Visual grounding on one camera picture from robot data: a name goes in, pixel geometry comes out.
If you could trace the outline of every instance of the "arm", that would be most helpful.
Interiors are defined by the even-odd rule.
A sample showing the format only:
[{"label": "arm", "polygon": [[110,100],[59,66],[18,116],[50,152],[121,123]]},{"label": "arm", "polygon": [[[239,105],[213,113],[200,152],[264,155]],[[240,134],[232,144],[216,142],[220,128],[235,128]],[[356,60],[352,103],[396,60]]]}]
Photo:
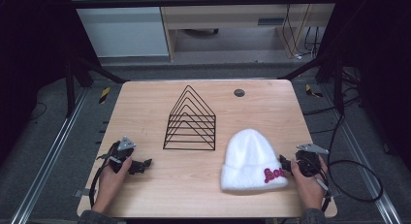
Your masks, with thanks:
[{"label": "arm", "polygon": [[91,210],[86,210],[81,214],[78,224],[117,223],[117,220],[105,216],[105,213],[109,210],[112,200],[120,190],[131,164],[132,158],[128,157],[117,174],[110,166],[104,168],[99,177],[99,192],[96,202]]},{"label": "arm", "polygon": [[[320,156],[319,158],[322,169],[324,172],[327,172],[327,166],[323,158]],[[303,176],[300,172],[299,165],[294,159],[291,160],[291,170],[296,180],[297,192],[299,193],[301,205],[304,210],[301,217],[301,224],[326,223],[326,217],[324,213],[321,212],[325,191],[316,180],[316,178],[322,180],[321,176]]]}]

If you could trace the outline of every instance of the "wooden table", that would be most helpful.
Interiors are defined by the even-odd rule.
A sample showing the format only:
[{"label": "wooden table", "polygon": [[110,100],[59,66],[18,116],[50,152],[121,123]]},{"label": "wooden table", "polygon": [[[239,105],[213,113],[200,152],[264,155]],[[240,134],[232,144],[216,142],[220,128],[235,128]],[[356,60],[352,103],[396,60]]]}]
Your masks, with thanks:
[{"label": "wooden table", "polygon": [[[215,150],[163,149],[169,115],[190,85],[216,115]],[[237,97],[236,89],[245,95]],[[230,138],[240,130],[262,133],[279,154],[292,158],[312,143],[293,86],[287,80],[179,80],[124,83],[98,155],[123,136],[137,144],[133,159],[152,158],[144,174],[126,177],[111,207],[114,217],[298,217],[302,210],[293,177],[273,191],[227,193],[220,172]],[[102,161],[95,162],[86,187]],[[90,209],[82,197],[78,214]],[[336,215],[332,201],[326,216]]]}]

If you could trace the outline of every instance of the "small round object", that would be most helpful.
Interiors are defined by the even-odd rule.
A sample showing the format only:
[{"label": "small round object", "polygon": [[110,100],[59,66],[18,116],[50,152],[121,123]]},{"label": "small round object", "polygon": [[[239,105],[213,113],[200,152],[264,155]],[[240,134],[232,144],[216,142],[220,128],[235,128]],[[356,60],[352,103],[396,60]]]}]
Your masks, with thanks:
[{"label": "small round object", "polygon": [[234,91],[234,94],[235,94],[237,97],[243,97],[243,96],[245,95],[245,91],[242,90],[242,89],[236,89],[236,90]]}]

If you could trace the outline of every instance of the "gray floor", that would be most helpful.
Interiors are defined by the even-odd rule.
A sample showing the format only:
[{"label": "gray floor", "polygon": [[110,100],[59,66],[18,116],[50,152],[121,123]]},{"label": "gray floor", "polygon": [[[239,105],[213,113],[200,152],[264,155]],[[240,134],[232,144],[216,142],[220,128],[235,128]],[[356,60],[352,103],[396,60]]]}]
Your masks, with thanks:
[{"label": "gray floor", "polygon": [[[286,75],[309,60],[310,54],[302,59],[287,58],[284,49],[278,44],[278,36],[273,29],[220,29],[217,35],[181,31],[178,34],[173,62],[144,62],[139,66],[111,66],[107,69],[129,80],[272,79]],[[317,88],[312,79],[314,74],[315,70],[311,70],[293,81],[304,112],[331,105],[326,97],[318,98],[305,93],[307,83]],[[95,82],[92,88],[85,88],[84,104],[37,203],[31,210],[30,220],[74,221],[78,218],[76,209],[79,198],[72,195],[76,189],[83,188],[87,181],[99,142],[104,136],[102,132],[107,126],[106,121],[110,119],[121,88],[120,84],[99,75],[92,73],[92,76]],[[324,84],[318,89],[327,94],[331,84]],[[107,86],[111,88],[108,99],[105,104],[98,104],[101,92]],[[77,87],[77,94],[82,90],[83,88]],[[347,93],[346,99],[356,95],[356,91],[351,90]],[[34,119],[27,123],[14,152],[0,170],[0,220],[10,219],[15,214],[65,120],[64,80],[45,86],[38,94],[38,101],[42,104],[33,111]],[[305,120],[312,133],[313,142],[328,148],[332,132],[316,132],[332,129],[336,123],[336,114],[329,111],[306,115]],[[356,152],[350,146],[353,141],[350,140],[349,134],[353,133],[354,144],[359,146],[366,162],[384,184],[386,200],[385,203],[357,202],[340,194],[333,186],[338,215],[329,219],[329,223],[411,223],[411,212],[408,209],[411,205],[411,198],[408,196],[411,187],[410,172],[397,156],[385,154],[381,139],[369,121],[366,111],[358,103],[346,108],[344,124],[344,128],[341,127],[337,131],[332,146],[332,161],[357,159]],[[364,174],[358,168],[345,164],[336,165],[332,167],[332,174],[337,183],[350,193],[370,197],[365,183],[366,175],[364,179]],[[381,214],[387,198],[400,218],[399,221],[387,220]],[[296,219],[290,218],[286,223],[296,223]]]}]

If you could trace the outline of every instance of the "red embroidered logo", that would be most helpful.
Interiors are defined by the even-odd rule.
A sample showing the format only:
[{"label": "red embroidered logo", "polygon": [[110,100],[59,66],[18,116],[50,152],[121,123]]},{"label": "red embroidered logo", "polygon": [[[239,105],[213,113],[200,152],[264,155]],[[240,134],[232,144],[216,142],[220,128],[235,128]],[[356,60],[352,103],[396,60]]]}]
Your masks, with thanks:
[{"label": "red embroidered logo", "polygon": [[266,175],[266,179],[264,180],[265,183],[268,183],[270,180],[273,180],[277,177],[283,176],[284,172],[282,171],[282,168],[280,168],[279,170],[274,170],[271,171],[269,168],[264,169],[264,175]]}]

